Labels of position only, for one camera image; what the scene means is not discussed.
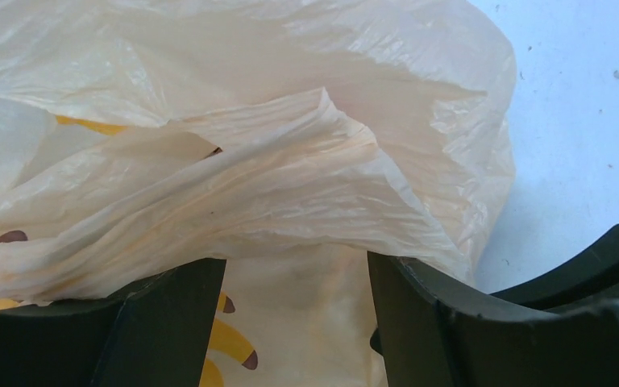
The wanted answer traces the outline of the translucent orange plastic bag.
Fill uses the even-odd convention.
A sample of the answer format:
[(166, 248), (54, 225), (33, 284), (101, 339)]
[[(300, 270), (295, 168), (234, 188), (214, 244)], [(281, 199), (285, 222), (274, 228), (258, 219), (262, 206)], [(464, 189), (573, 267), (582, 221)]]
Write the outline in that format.
[(516, 75), (466, 1), (0, 1), (0, 310), (219, 258), (204, 386), (384, 386), (367, 254), (472, 282)]

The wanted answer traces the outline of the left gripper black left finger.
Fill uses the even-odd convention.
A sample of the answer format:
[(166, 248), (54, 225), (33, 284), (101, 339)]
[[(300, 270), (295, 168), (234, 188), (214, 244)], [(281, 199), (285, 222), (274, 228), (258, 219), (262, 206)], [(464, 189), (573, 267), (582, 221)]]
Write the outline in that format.
[(204, 259), (107, 298), (0, 310), (0, 386), (196, 386), (226, 264)]

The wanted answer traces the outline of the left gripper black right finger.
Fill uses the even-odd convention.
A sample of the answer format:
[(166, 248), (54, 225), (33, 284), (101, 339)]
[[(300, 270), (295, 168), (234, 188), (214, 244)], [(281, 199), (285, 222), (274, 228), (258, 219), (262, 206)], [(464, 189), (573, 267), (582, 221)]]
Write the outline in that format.
[(619, 386), (619, 224), (491, 294), (412, 258), (370, 253), (368, 269), (391, 386)]

